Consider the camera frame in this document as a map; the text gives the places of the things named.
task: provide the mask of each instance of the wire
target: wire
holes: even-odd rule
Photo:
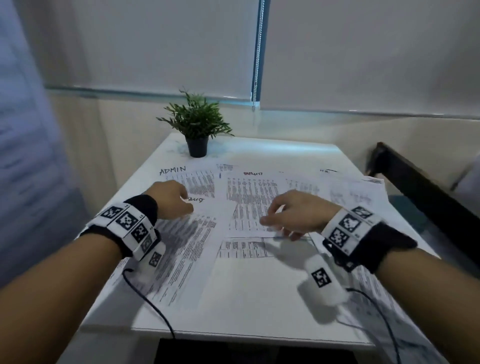
[[[173,328],[172,326],[170,325],[170,323],[168,322],[167,318],[163,315],[163,313],[160,312],[160,310],[158,308],[155,307],[155,305],[147,298],[145,297],[127,278],[127,276],[125,275],[125,272],[133,272],[133,269],[130,269],[130,268],[125,268],[123,270],[123,272],[121,273],[122,276],[123,276],[123,279],[125,280],[125,282],[127,282],[127,284],[130,286],[131,289],[134,290],[134,292],[136,294],[138,294],[145,302],[147,302],[154,310],[156,313],[158,313],[160,315],[160,317],[165,321],[165,323],[167,324],[168,328],[170,329],[170,333],[172,334],[172,338],[173,339],[176,339],[175,337],[175,333],[173,332]]]
[[[396,363],[397,364],[402,364],[402,359],[400,358],[400,350],[398,349],[398,343],[395,339],[395,336],[393,335],[393,331],[392,331],[392,328],[390,327],[390,324],[388,323],[388,320],[387,318],[385,317],[385,315],[383,314],[383,312],[380,310],[380,307],[378,306],[377,302],[375,302],[369,295],[367,295],[365,292],[363,291],[360,291],[360,290],[357,290],[356,288],[346,288],[347,292],[355,292],[355,293],[360,293],[361,295],[363,295],[365,298],[367,298],[372,304],[373,306],[377,309],[378,313],[382,316],[382,318],[384,319],[385,321],[385,325],[387,326],[387,330],[388,330],[388,334],[390,335],[390,337],[392,338],[392,343],[393,343],[393,347],[395,349],[395,354],[396,354]]]

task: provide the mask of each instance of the white wall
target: white wall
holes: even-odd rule
[[[51,98],[58,109],[75,97]],[[170,127],[156,117],[167,115],[163,108],[172,100],[82,100],[84,107],[89,104],[98,112],[120,187],[170,133]],[[361,171],[375,144],[386,142],[447,186],[480,151],[480,121],[258,109],[253,112],[248,106],[227,104],[221,105],[221,112],[236,136],[336,144]]]

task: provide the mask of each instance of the black pot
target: black pot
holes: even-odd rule
[[[194,158],[205,157],[207,154],[208,136],[200,139],[189,139],[185,137],[188,145],[188,151]]]

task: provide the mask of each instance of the roller blind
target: roller blind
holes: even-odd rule
[[[45,83],[250,100],[258,0],[22,0]]]
[[[263,109],[480,116],[480,2],[272,0]]]

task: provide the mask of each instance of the table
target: table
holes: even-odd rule
[[[233,164],[255,162],[273,170],[311,175],[333,169],[349,176],[360,171],[329,144],[219,136],[209,141],[208,158],[228,158]],[[192,160],[183,135],[172,133],[111,199],[123,201],[159,180],[161,169]],[[307,273],[274,257],[217,259],[195,311],[162,309],[179,338],[236,342],[368,349],[361,331],[335,321],[336,311],[311,312],[299,285]],[[102,292],[81,327],[109,332],[137,331],[169,337],[160,317],[133,293]]]

